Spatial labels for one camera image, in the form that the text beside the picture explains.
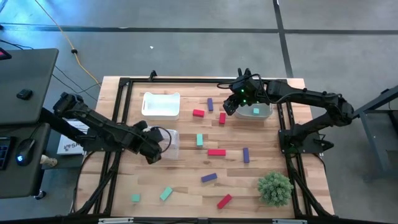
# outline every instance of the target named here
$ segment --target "gray floor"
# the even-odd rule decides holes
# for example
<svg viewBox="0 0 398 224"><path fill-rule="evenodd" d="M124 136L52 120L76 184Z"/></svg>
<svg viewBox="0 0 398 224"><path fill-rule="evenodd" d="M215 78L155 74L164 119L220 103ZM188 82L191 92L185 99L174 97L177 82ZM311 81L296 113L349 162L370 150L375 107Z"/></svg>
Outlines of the gray floor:
<svg viewBox="0 0 398 224"><path fill-rule="evenodd" d="M277 28L272 0L40 2L64 26ZM398 29L395 0L279 0L279 4L286 29ZM2 22L52 25L29 0L8 1L0 12ZM68 35L79 50L81 62L99 80L106 75L148 75L151 70L159 75L236 76L238 67L250 67L263 77L286 77L278 34ZM83 88L94 84L78 67L59 32L5 30L0 38L33 48L58 48L57 65ZM304 78L310 89L342 93L355 108L398 84L397 35L289 34L286 39L294 77ZM12 49L5 44L0 47ZM73 86L57 71L54 74ZM63 91L69 90L53 79L45 106L51 108ZM92 88L89 92L98 95L98 91ZM85 99L95 106L94 100ZM398 109L398 103L393 102L391 107ZM323 110L313 108L312 112L319 116ZM360 121L344 128L327 128L322 133L335 143L325 153L325 162L336 214L396 223L398 181L367 184L362 180L363 175L375 173L377 167ZM388 143L380 145L397 147L395 142ZM0 220L67 214L76 175L77 170L46 171L42 188L49 193L47 198L0 200Z"/></svg>

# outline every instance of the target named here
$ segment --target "artificial plant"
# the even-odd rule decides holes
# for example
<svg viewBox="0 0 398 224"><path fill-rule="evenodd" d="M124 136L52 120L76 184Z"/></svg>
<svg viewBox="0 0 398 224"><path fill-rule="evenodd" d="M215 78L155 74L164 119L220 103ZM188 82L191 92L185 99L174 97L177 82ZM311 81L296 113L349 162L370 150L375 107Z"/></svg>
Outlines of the artificial plant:
<svg viewBox="0 0 398 224"><path fill-rule="evenodd" d="M259 179L258 190L261 194L260 201L269 206L280 207L287 205L292 196L293 185L289 178L278 172L270 172Z"/></svg>

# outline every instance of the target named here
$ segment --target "computer mouse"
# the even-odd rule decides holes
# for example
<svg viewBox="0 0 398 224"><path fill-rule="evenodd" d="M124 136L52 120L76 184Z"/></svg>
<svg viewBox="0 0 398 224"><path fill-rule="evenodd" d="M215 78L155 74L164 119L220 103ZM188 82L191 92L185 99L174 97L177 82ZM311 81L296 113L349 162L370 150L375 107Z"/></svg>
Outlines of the computer mouse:
<svg viewBox="0 0 398 224"><path fill-rule="evenodd" d="M33 158L33 148L35 144L35 139L25 139L17 146L17 151L15 155L15 160L20 166L27 166L30 164Z"/></svg>

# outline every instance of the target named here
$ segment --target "yellow cable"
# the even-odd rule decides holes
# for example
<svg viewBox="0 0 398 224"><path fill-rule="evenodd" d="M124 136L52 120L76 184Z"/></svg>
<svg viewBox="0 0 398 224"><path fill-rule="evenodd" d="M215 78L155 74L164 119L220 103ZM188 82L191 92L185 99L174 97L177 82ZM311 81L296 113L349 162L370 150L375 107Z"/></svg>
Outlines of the yellow cable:
<svg viewBox="0 0 398 224"><path fill-rule="evenodd" d="M43 11L49 16L49 18L54 22L54 24L58 27L58 29L61 31L61 34L64 36L64 38L66 38L66 40L69 42L70 47L72 48L72 50L76 50L75 47L73 46L72 42L70 41L69 37L67 36L66 33L64 33L64 31L62 30L62 28L57 24L57 22L55 22L55 20L50 16L50 14L43 8L43 6L37 1L35 0L35 2L43 9ZM87 70L85 69L79 60L79 57L77 56L77 51L76 53L73 53L76 57L76 61L77 64L79 64L79 66L81 67L81 69L83 69L99 86L101 86L101 84L99 83L99 81Z"/></svg>

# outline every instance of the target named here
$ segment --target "clear plastic container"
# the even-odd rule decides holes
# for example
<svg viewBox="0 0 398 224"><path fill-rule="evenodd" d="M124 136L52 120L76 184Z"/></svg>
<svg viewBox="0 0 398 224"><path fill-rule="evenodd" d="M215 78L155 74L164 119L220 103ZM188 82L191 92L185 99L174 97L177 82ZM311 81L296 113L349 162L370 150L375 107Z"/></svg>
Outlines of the clear plastic container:
<svg viewBox="0 0 398 224"><path fill-rule="evenodd" d="M177 120L180 116L180 94L171 95L145 93L142 115L152 120Z"/></svg>
<svg viewBox="0 0 398 224"><path fill-rule="evenodd" d="M163 136L163 141L159 143L162 149L165 149L167 145L169 144L170 141L170 136L167 134L163 129L160 129L160 133ZM178 159L178 151L180 149L180 135L178 134L178 131L168 129L170 132L170 135L172 136L172 142L170 144L170 147L168 150L162 153L162 159L173 159L177 160Z"/></svg>
<svg viewBox="0 0 398 224"><path fill-rule="evenodd" d="M259 109L259 114L254 114L253 109ZM256 103L251 106L240 106L235 111L235 116L241 119L265 120L272 114L272 104Z"/></svg>

